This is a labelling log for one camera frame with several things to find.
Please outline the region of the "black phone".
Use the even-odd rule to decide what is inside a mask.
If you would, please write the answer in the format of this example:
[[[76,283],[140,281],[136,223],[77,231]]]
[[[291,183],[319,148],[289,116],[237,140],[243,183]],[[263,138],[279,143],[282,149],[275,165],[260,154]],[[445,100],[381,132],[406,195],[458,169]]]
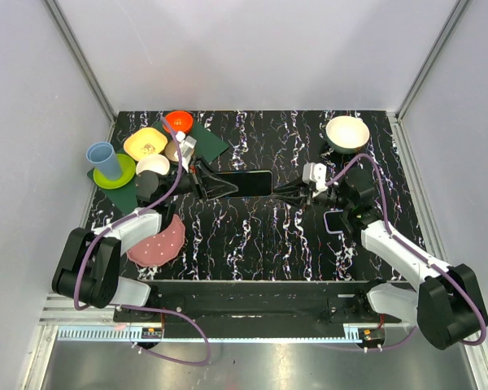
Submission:
[[[227,198],[268,197],[272,194],[271,171],[223,171],[217,176],[237,186],[237,191],[224,195]]]

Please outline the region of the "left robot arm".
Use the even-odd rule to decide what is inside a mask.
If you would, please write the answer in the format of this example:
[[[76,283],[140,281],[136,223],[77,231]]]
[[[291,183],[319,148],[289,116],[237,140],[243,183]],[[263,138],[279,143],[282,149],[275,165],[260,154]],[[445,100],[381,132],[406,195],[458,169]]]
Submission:
[[[131,305],[131,312],[141,321],[153,320],[159,313],[156,298],[145,293],[133,300],[116,298],[124,284],[121,256],[169,227],[175,213],[169,198],[194,193],[212,200],[239,191],[227,174],[213,171],[201,158],[187,168],[179,165],[174,178],[146,169],[136,175],[135,186],[137,207],[132,212],[96,232],[77,227],[69,233],[51,287],[54,293],[73,299],[76,310],[120,303]]]

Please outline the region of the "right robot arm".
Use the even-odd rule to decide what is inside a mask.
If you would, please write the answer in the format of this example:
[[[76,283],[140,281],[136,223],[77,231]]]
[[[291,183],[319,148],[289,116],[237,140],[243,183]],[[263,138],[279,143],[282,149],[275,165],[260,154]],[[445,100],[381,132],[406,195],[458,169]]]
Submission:
[[[400,319],[440,350],[485,341],[488,314],[474,271],[449,265],[398,232],[386,209],[376,208],[373,198],[383,191],[367,170],[351,167],[331,184],[325,173],[323,164],[308,163],[300,178],[275,188],[273,195],[291,206],[327,208],[328,233],[349,235],[411,285],[397,288],[381,279],[368,283],[353,301],[355,317],[366,323],[379,315]]]

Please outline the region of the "phone in lilac case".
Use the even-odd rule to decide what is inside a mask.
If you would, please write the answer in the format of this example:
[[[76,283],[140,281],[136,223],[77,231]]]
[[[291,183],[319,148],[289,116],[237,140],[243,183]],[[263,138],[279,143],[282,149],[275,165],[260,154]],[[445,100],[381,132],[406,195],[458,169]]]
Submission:
[[[330,235],[344,233],[344,222],[342,221],[342,210],[329,210],[324,212],[325,230]]]

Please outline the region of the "bronze metal bowl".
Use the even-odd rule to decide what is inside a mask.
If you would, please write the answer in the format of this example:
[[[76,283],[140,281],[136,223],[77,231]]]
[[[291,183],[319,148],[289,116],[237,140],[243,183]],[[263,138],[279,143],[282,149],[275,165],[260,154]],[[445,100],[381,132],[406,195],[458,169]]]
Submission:
[[[174,164],[178,164],[181,148],[177,148],[174,141],[169,141],[163,152],[164,156]]]

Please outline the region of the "small white bowl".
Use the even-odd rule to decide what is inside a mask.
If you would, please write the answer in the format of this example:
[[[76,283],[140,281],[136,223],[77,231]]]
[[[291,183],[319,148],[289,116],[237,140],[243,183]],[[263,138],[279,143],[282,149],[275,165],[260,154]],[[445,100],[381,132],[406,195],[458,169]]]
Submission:
[[[140,175],[144,171],[153,171],[162,176],[167,176],[170,169],[170,161],[165,156],[162,154],[151,154],[137,163],[136,174]]]

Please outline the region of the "red bowl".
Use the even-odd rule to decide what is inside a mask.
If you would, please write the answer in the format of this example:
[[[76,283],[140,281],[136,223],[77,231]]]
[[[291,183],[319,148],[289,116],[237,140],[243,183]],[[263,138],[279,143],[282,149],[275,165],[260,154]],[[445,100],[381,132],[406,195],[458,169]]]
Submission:
[[[164,116],[162,119],[163,129],[166,133],[171,133],[169,124],[172,126],[173,130],[176,132],[183,132],[188,134],[192,127],[194,126],[193,116],[184,110],[175,110]]]

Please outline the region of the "large white bowl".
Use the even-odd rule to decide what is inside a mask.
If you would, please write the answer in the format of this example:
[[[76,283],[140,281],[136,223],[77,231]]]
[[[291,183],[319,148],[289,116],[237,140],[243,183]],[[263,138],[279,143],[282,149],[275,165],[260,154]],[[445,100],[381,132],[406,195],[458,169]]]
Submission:
[[[354,154],[368,144],[370,131],[361,119],[343,115],[326,124],[325,139],[334,151]]]

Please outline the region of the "yellow square plate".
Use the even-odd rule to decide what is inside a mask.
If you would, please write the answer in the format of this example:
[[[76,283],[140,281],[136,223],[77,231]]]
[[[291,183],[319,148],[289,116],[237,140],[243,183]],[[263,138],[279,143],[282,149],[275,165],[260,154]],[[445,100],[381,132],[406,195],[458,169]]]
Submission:
[[[155,128],[141,128],[123,144],[124,151],[139,162],[147,156],[160,154],[168,144],[167,137]]]

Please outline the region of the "lime green plate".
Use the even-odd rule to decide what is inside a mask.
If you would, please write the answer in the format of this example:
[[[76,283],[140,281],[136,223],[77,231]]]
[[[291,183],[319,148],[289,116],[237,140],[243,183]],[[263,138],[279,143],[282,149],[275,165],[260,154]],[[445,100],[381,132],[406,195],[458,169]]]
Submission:
[[[102,189],[118,189],[126,184],[134,177],[136,171],[135,161],[127,154],[117,154],[118,162],[121,169],[121,177],[117,180],[109,180],[97,168],[93,169],[93,182]]]

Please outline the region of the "pink dotted plate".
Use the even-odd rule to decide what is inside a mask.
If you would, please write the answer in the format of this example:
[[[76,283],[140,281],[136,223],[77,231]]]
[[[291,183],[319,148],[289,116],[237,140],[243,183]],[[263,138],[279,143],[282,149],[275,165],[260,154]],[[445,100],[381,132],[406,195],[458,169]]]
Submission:
[[[141,267],[161,267],[175,259],[185,244],[185,225],[178,214],[162,232],[140,241],[127,252],[127,257]]]

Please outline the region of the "blue cup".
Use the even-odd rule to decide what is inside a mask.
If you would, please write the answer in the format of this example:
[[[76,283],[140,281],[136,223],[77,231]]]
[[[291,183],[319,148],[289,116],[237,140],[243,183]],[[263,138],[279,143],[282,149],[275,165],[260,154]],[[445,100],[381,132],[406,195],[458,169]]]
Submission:
[[[110,143],[103,141],[92,144],[85,156],[108,180],[118,180],[122,176],[117,154]]]

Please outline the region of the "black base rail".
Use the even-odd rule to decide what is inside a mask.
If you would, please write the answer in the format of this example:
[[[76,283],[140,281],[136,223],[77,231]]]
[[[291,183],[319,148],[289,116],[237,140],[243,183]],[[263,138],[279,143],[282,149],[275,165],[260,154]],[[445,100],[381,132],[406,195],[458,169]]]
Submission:
[[[117,323],[163,323],[168,339],[193,339],[198,332],[185,320],[154,309],[177,311],[194,320],[210,341],[308,341],[346,335],[344,325],[397,324],[367,307],[368,282],[154,281],[149,311],[123,308]]]

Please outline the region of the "left aluminium frame post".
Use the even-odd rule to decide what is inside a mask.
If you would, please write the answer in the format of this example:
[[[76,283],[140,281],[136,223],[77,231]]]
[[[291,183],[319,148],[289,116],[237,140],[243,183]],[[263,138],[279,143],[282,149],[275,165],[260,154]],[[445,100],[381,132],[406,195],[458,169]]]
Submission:
[[[81,45],[76,38],[76,34],[73,32],[72,26],[64,14],[62,7],[56,0],[42,0],[41,2],[47,9],[50,18],[58,29],[68,51],[78,66],[81,75],[89,86],[90,92],[93,94],[108,122],[113,124],[117,119],[117,114],[100,85],[98,78],[94,74],[93,68],[90,66],[89,61],[85,56],[85,52],[81,48]]]

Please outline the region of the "aluminium frame post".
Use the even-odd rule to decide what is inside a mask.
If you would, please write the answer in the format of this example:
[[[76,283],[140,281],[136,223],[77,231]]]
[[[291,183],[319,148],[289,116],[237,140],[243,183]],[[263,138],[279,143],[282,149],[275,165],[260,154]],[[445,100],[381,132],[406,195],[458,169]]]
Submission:
[[[73,32],[72,26],[64,14],[62,7],[56,0],[42,0],[41,2],[47,9],[50,18],[58,29],[68,51],[78,66],[81,75],[89,86],[90,92],[93,94],[108,122],[113,124],[117,119],[117,114],[100,85],[98,78],[94,74],[93,68],[90,66],[89,61],[85,56],[85,52],[81,48],[81,45],[76,38],[76,34]]]
[[[430,72],[433,70],[434,65],[439,60],[442,52],[445,50],[449,40],[453,36],[457,26],[460,24],[465,13],[470,7],[471,0],[457,0],[454,3],[447,19],[441,27],[437,37],[434,40],[428,54],[425,57],[425,61],[420,66],[419,71],[414,78],[409,90],[407,91],[402,103],[394,113],[394,117],[398,123],[403,122],[403,118],[408,113],[419,94],[424,83],[427,81]]]

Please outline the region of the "right aluminium frame post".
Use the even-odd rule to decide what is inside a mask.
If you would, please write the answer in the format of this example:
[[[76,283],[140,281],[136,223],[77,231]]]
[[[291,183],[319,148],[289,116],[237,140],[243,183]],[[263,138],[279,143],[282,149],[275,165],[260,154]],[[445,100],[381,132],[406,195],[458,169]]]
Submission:
[[[414,78],[409,90],[407,91],[402,103],[394,113],[394,117],[398,123],[403,122],[403,118],[408,113],[419,94],[424,83],[427,81],[430,72],[433,70],[434,65],[439,60],[442,52],[445,50],[449,40],[453,36],[457,26],[460,24],[465,13],[470,7],[471,0],[457,0],[454,3],[447,19],[441,27],[437,37],[434,40],[428,54],[425,57],[425,61],[420,66],[419,71]]]

